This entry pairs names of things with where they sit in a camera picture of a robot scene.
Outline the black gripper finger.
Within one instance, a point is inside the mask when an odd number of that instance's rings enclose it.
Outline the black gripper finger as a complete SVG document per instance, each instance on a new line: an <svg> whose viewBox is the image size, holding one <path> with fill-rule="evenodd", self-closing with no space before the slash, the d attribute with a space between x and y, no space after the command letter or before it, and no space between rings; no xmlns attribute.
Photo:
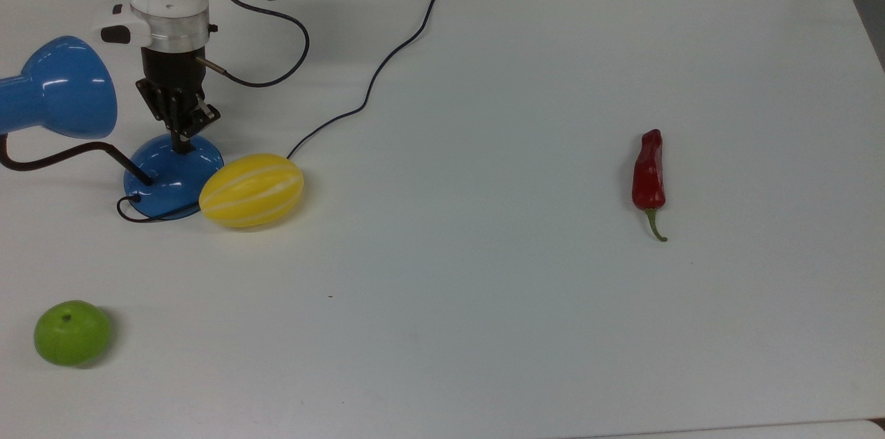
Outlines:
<svg viewBox="0 0 885 439"><path fill-rule="evenodd" d="M193 136L193 134L194 130L191 123L171 124L170 138L174 152L180 153L181 155L187 155L187 153L195 151L195 146L191 142L191 136Z"/></svg>
<svg viewBox="0 0 885 439"><path fill-rule="evenodd" d="M219 115L218 109L211 104L205 102L197 102L196 105L187 112L187 138L198 136L206 127L217 121Z"/></svg>

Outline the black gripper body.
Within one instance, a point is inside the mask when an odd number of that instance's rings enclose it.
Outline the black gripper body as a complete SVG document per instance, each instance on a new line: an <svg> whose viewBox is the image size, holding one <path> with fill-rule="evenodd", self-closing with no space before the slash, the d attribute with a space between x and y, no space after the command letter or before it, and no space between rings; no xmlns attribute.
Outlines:
<svg viewBox="0 0 885 439"><path fill-rule="evenodd" d="M203 80L207 67L199 62L205 49L186 53L166 53L143 46L143 78L136 87L155 120L170 131L171 124L185 124L187 112L197 102L205 102Z"/></svg>

